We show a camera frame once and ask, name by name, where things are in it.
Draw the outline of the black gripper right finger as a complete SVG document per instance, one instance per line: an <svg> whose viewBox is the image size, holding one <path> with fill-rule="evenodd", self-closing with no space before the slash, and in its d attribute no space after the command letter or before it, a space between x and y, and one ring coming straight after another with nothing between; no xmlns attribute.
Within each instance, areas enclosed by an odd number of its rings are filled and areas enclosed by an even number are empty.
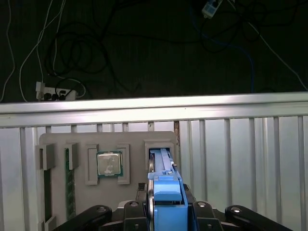
<svg viewBox="0 0 308 231"><path fill-rule="evenodd" d="M207 202L192 204L193 231L286 231L287 227L241 205L220 212Z"/></svg>

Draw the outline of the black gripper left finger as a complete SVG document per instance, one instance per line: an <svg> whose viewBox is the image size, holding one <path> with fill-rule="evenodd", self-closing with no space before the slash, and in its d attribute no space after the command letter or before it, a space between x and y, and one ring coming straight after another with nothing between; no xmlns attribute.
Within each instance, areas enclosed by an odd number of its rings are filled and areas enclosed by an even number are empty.
<svg viewBox="0 0 308 231"><path fill-rule="evenodd" d="M95 205L63 223L58 231L146 231L147 216L140 201L129 201L112 211L105 205Z"/></svg>

